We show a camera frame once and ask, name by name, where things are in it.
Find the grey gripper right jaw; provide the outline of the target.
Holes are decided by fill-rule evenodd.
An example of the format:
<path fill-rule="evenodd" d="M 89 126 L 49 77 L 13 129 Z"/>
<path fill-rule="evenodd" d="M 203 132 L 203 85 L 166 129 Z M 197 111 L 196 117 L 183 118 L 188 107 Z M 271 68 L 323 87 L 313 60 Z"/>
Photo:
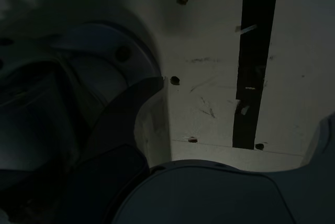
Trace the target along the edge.
<path fill-rule="evenodd" d="M 288 171 L 169 163 L 130 193 L 113 223 L 334 223 L 334 116 L 312 141 L 310 161 Z"/>

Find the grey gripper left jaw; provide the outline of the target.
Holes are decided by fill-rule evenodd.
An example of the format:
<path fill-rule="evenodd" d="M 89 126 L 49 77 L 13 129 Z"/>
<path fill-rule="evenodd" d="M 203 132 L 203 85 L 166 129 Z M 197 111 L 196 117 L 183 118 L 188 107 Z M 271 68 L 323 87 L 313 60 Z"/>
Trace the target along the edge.
<path fill-rule="evenodd" d="M 122 145 L 82 163 L 65 190 L 66 223 L 111 223 L 129 193 L 149 175 L 145 156 Z"/>

